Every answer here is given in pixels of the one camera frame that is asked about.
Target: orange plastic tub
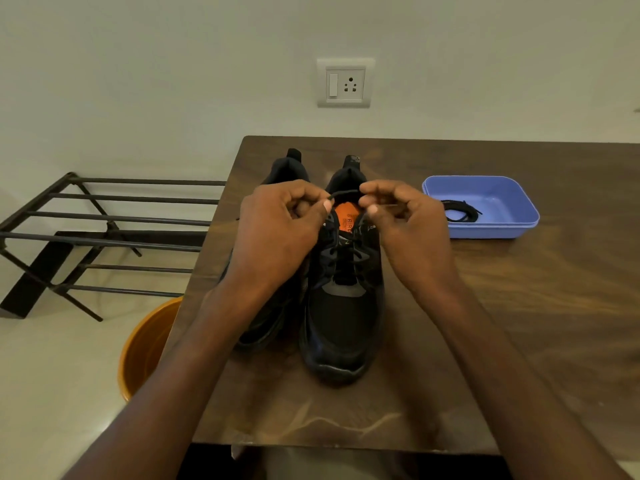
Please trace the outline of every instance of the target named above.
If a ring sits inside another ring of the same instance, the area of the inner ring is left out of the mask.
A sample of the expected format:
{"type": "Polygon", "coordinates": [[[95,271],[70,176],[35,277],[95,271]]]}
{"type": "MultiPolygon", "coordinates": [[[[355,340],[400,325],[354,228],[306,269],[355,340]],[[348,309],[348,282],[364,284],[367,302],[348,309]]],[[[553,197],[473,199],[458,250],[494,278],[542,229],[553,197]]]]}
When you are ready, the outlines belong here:
{"type": "Polygon", "coordinates": [[[138,324],[124,344],[118,365],[118,386],[125,401],[130,400],[156,370],[181,303],[182,297],[158,306],[138,324]]]}

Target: wood grain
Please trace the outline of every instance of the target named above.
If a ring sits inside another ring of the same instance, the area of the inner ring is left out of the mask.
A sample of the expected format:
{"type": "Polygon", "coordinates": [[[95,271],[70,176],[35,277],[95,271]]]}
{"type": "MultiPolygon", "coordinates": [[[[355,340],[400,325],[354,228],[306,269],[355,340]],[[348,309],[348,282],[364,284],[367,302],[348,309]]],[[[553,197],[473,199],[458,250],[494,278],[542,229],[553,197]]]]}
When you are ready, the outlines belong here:
{"type": "MultiPolygon", "coordinates": [[[[242,198],[298,148],[324,186],[344,156],[370,179],[506,175],[540,211],[514,241],[453,241],[464,279],[619,460],[640,460],[640,145],[245,137],[167,347],[215,286],[242,198]]],[[[210,443],[496,452],[452,355],[383,258],[383,346],[356,384],[304,367],[290,323],[267,350],[229,360],[196,432],[210,443]]]]}

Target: blue plastic container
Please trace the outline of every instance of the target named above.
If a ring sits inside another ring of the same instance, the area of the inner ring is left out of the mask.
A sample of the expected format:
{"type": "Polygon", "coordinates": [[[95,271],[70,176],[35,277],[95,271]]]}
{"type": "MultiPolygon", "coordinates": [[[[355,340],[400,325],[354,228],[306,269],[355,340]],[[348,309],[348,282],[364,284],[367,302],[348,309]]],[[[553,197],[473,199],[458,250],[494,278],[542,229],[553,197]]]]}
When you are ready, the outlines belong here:
{"type": "MultiPolygon", "coordinates": [[[[484,175],[434,175],[422,191],[438,200],[464,200],[482,214],[476,222],[450,222],[452,239],[514,239],[538,225],[540,214],[512,178],[484,175]]],[[[447,217],[464,213],[448,210],[447,217]]]]}

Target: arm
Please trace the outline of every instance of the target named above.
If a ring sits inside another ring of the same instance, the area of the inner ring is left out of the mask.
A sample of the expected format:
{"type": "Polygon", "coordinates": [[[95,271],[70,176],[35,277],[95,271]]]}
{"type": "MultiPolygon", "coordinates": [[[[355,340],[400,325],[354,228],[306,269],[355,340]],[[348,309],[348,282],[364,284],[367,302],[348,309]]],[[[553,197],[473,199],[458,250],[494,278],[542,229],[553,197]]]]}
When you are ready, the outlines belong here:
{"type": "Polygon", "coordinates": [[[512,475],[628,480],[464,284],[441,202],[402,182],[360,190],[394,271],[449,345],[512,475]]]}
{"type": "Polygon", "coordinates": [[[316,243],[327,196],[296,181],[263,185],[244,199],[225,279],[67,480],[175,478],[233,346],[316,243]]]}

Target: electrical outlet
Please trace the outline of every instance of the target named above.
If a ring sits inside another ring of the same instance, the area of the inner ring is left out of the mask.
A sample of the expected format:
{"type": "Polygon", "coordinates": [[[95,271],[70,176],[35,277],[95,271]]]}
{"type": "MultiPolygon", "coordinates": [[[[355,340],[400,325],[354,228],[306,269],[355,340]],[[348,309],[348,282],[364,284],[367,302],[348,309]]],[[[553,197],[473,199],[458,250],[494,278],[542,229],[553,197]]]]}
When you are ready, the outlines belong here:
{"type": "Polygon", "coordinates": [[[318,59],[318,106],[369,107],[374,67],[373,59],[318,59]]]}

